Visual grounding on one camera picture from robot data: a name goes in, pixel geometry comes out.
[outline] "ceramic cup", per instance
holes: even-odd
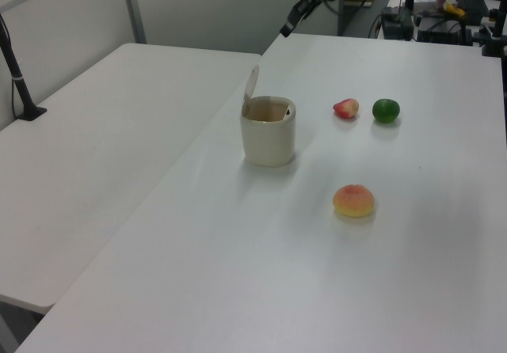
[[[283,97],[252,97],[257,83],[256,66],[246,84],[241,112],[243,148],[248,161],[280,167],[294,155],[295,105]]]

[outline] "green lime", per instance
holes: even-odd
[[[399,104],[394,100],[382,98],[373,104],[373,116],[380,123],[391,123],[399,115]]]

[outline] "peach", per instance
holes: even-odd
[[[333,205],[338,213],[349,217],[368,216],[375,209],[375,198],[364,186],[346,185],[334,194]]]
[[[354,98],[348,98],[333,106],[334,113],[340,118],[353,118],[359,111],[359,102]]]

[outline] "table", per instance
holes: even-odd
[[[126,44],[0,132],[0,301],[46,313],[259,58]]]
[[[255,94],[295,102],[295,159],[244,161],[236,90],[18,353],[505,351],[501,70],[479,56],[279,37]],[[379,97],[395,125],[374,122]],[[334,214],[354,183],[373,216]]]

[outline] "white wall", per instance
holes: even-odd
[[[2,16],[36,104],[121,44],[134,41],[125,0],[28,0]],[[10,73],[1,56],[0,130],[12,121]]]
[[[262,54],[299,0],[137,0],[149,44]],[[337,35],[337,16],[320,6],[296,29]]]

